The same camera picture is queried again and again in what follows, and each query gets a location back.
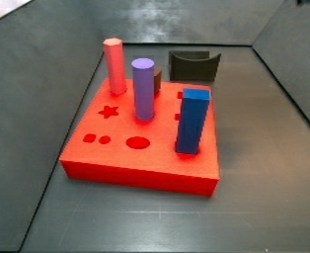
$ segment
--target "gray floor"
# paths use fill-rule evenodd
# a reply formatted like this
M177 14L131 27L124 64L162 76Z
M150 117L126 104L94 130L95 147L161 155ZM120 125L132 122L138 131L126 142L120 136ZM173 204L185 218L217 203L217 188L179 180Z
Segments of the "gray floor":
M310 251L310 126L247 47L127 46L128 77L150 56L167 80L171 49L223 53L215 196L68 180L58 164L26 252ZM82 114L106 76L103 62Z

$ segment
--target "purple cylinder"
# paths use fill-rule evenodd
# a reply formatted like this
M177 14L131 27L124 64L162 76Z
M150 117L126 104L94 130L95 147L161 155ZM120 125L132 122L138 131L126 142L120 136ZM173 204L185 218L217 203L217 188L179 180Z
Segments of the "purple cylinder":
M136 118L150 121L155 116L155 62L147 58L132 61Z

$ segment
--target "red base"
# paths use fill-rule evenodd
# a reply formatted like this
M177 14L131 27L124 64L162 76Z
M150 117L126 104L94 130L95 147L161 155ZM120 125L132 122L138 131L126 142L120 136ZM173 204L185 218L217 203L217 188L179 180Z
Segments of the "red base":
M186 87L166 83L155 97L155 118L135 118L134 81L116 96L104 81L60 156L70 178L213 196L221 179L210 104L198 155L175 153L181 109L179 94Z

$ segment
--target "star-shaped hole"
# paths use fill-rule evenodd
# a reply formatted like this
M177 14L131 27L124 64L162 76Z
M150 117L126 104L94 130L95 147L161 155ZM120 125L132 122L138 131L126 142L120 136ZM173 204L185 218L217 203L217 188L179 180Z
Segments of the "star-shaped hole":
M108 119L111 116L119 115L118 109L119 107L104 106L104 110L99 114L104 116L104 119Z

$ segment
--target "pink cylinder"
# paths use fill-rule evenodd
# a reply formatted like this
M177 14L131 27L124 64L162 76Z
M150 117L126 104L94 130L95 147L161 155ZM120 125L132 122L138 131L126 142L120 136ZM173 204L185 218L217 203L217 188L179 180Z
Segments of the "pink cylinder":
M112 38L106 40L103 43L107 58L111 92L116 95L120 95L127 91L123 41Z

